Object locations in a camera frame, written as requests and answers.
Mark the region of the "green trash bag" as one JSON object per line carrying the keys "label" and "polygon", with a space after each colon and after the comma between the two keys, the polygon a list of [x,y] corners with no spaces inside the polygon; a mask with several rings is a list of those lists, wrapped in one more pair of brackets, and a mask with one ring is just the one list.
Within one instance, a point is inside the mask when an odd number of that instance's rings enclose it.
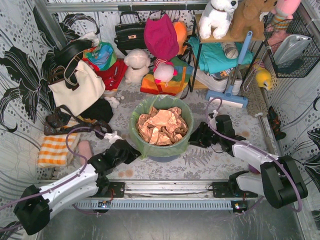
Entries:
{"label": "green trash bag", "polygon": [[[142,114],[146,114],[149,110],[155,107],[156,109],[169,109],[171,107],[178,107],[182,110],[182,118],[185,120],[189,130],[186,136],[177,143],[169,146],[155,146],[145,142],[139,135],[137,128],[138,118]],[[136,149],[141,153],[143,158],[176,158],[184,153],[189,146],[189,139],[194,128],[194,116],[189,106],[181,99],[172,95],[154,95],[143,99],[133,110],[128,123],[129,136],[134,143]]]}

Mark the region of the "blue trash bin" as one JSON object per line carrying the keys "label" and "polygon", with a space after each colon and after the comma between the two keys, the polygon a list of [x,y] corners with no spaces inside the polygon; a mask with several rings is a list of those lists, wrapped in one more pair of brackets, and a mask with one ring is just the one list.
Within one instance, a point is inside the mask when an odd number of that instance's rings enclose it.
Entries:
{"label": "blue trash bin", "polygon": [[179,156],[180,155],[172,155],[172,156],[151,156],[151,155],[148,155],[148,158],[150,160],[158,162],[158,163],[168,163],[168,162],[174,161]]}

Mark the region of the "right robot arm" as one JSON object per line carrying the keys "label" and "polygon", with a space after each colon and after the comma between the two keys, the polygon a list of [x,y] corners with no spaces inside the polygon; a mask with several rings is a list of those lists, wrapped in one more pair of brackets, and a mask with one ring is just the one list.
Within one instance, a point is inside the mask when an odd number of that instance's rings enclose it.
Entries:
{"label": "right robot arm", "polygon": [[210,121],[215,126],[202,121],[191,134],[189,143],[201,148],[218,144],[223,152],[246,161],[256,170],[239,171],[231,174],[227,181],[213,183],[214,197],[263,196],[275,209],[294,202],[302,206],[301,200],[308,196],[308,189],[292,157],[277,156],[254,147],[235,133],[229,115],[219,115]]}

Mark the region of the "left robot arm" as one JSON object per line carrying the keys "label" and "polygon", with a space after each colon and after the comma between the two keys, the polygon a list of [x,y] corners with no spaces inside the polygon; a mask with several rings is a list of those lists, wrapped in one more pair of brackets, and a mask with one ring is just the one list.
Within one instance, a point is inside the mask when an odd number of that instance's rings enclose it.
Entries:
{"label": "left robot arm", "polygon": [[140,156],[126,140],[118,139],[69,175],[48,185],[27,187],[13,212],[26,233],[34,235],[71,204],[94,195],[105,195],[110,185],[108,175],[118,165],[128,165]]}

